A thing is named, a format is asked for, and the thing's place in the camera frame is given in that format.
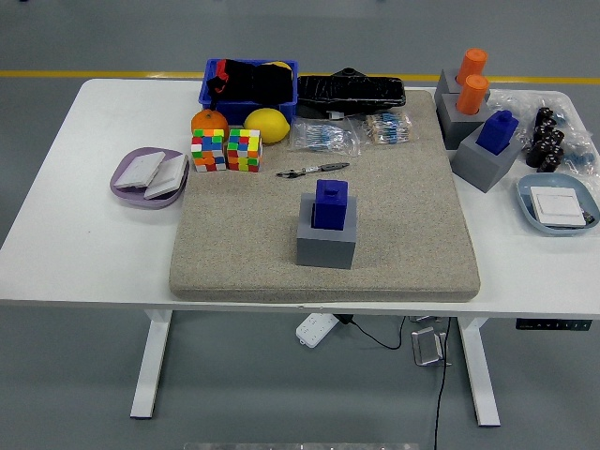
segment orange cylinder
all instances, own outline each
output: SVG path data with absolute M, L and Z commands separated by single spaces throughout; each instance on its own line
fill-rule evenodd
M 463 86 L 469 75 L 481 75 L 488 60 L 488 53 L 481 49 L 469 49 L 462 58 L 457 83 Z
M 467 115 L 477 114 L 488 88 L 489 81 L 486 77 L 483 75 L 469 75 L 458 96 L 458 112 Z

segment table leg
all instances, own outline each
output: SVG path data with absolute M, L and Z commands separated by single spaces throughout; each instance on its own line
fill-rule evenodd
M 458 328 L 462 336 L 462 348 L 465 353 L 472 399 L 480 427 L 499 427 L 500 417 L 496 408 L 496 399 L 489 379 L 488 363 L 479 328 L 487 318 L 458 318 Z
M 162 366 L 162 356 L 167 344 L 169 325 L 172 311 L 168 309 L 147 309 L 150 318 L 150 329 L 146 348 L 143 351 L 140 377 L 135 389 L 131 417 L 134 419 L 150 419 L 154 410 L 154 400 L 157 396 L 158 378 Z

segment orange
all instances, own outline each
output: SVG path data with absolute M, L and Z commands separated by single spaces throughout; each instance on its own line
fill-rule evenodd
M 191 119 L 191 132 L 194 129 L 224 129 L 225 139 L 229 136 L 229 124 L 227 119 L 219 111 L 202 110 Z

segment blue tray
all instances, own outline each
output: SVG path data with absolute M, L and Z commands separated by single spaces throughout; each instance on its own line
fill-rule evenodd
M 551 187 L 551 188 L 573 188 L 577 194 L 577 199 L 581 207 L 595 217 L 595 221 L 583 228 L 552 228 L 542 225 L 535 218 L 532 204 L 532 186 Z M 536 229 L 542 233 L 555 236 L 572 236 L 574 234 L 585 233 L 595 227 L 600 222 L 600 211 L 598 205 L 593 200 L 590 191 L 576 178 L 564 173 L 532 173 L 525 175 L 517 183 L 518 204 L 525 215 L 525 218 Z
M 202 82 L 202 88 L 200 90 L 200 96 L 198 101 L 202 104 L 202 108 L 207 110 L 210 108 L 210 103 L 212 101 L 210 95 L 208 94 L 208 88 L 206 87 L 206 81 L 215 77 L 217 73 L 217 62 L 220 59 L 213 58 L 206 61 L 206 68 L 204 69 L 204 80 Z M 236 61 L 241 61 L 243 63 L 250 63 L 254 66 L 258 66 L 263 63 L 271 63 L 273 59 L 235 59 Z M 279 60 L 286 63 L 288 66 L 292 68 L 292 77 L 293 77 L 293 95 L 292 101 L 288 101 L 286 103 L 280 103 L 278 105 L 262 105 L 259 103 L 254 103 L 253 101 L 233 101 L 233 100 L 221 100 L 217 104 L 217 111 L 222 113 L 229 125 L 243 125 L 244 121 L 248 117 L 250 113 L 256 111 L 260 108 L 273 108 L 275 110 L 279 110 L 287 119 L 288 123 L 292 122 L 293 115 L 296 113 L 296 103 L 298 102 L 298 85 L 296 80 L 298 79 L 298 62 L 291 60 Z

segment blue plastic basket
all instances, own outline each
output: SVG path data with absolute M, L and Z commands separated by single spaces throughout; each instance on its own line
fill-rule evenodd
M 206 69 L 204 70 L 204 81 L 210 80 L 214 78 L 217 73 L 217 62 L 223 58 L 219 59 L 209 59 L 206 61 Z M 274 60 L 271 59 L 236 59 L 236 61 L 241 61 L 243 63 L 250 63 L 254 66 L 258 66 L 263 63 L 270 63 Z M 293 98 L 292 101 L 286 103 L 280 103 L 278 105 L 262 105 L 259 103 L 254 103 L 253 101 L 230 101 L 230 100 L 220 100 L 217 103 L 217 111 L 222 113 L 230 125 L 242 125 L 248 115 L 253 111 L 256 111 L 260 108 L 273 108 L 275 110 L 279 110 L 289 123 L 292 122 L 292 117 L 296 112 L 296 103 L 298 102 L 298 63 L 296 61 L 288 61 L 288 60 L 279 60 L 286 63 L 288 66 L 292 68 L 293 74 Z M 198 101 L 202 104 L 204 109 L 210 108 L 211 98 L 208 95 L 208 89 L 206 87 L 206 82 L 202 83 L 202 89 L 200 91 L 200 97 Z

